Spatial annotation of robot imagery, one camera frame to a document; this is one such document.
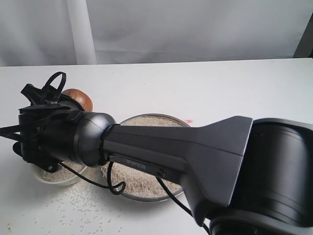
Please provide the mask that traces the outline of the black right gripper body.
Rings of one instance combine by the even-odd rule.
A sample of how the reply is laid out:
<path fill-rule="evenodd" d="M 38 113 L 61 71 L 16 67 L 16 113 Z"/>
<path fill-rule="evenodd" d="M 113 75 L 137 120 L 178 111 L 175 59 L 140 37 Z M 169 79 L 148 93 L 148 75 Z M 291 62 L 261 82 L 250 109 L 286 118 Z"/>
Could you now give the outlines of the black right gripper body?
<path fill-rule="evenodd" d="M 72 112 L 82 114 L 82 106 L 73 99 L 60 99 L 19 109 L 20 140 L 13 151 L 27 163 L 58 162 L 67 159 L 73 142 L 74 127 L 68 120 Z"/>

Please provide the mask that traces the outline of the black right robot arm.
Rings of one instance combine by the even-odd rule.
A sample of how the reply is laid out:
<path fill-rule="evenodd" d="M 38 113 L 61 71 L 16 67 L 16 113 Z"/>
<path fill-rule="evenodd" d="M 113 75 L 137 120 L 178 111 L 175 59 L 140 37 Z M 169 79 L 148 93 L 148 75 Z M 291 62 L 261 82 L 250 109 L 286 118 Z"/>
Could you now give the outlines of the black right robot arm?
<path fill-rule="evenodd" d="M 54 171 L 63 161 L 116 162 L 182 187 L 213 234 L 313 232 L 313 127 L 234 116 L 203 127 L 119 125 L 60 104 L 20 109 L 15 149 Z"/>

